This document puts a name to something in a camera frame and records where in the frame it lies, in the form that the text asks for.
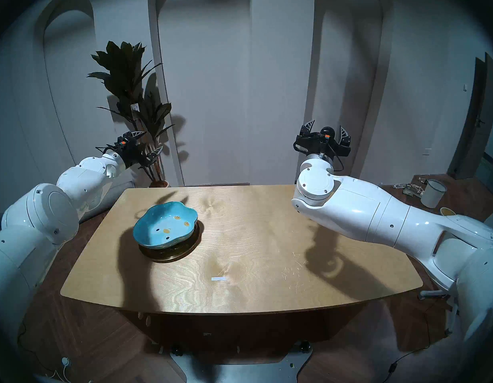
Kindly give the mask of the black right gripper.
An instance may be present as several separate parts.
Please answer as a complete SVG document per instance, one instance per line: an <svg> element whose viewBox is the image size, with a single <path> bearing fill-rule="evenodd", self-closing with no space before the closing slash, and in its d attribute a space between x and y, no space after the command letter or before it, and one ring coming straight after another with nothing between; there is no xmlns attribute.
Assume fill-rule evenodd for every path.
<svg viewBox="0 0 493 383"><path fill-rule="evenodd" d="M334 134L313 133L315 120L304 124L304 133L296 137L293 144L295 151L305 154L321 154L328 157L347 157L351 152L351 137L343 126L339 126L339 142L334 139Z"/></svg>

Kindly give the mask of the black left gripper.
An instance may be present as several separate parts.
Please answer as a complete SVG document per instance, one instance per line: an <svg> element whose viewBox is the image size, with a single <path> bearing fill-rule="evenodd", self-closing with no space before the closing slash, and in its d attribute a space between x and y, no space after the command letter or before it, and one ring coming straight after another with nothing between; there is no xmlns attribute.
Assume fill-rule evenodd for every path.
<svg viewBox="0 0 493 383"><path fill-rule="evenodd" d="M113 153L117 154L124 162L126 168L135 164L141 167L145 165L153 165L159 158L163 146L147 151L145 155L141 152L139 139L141 139L146 131L129 131L128 137L118 137L113 146Z"/></svg>

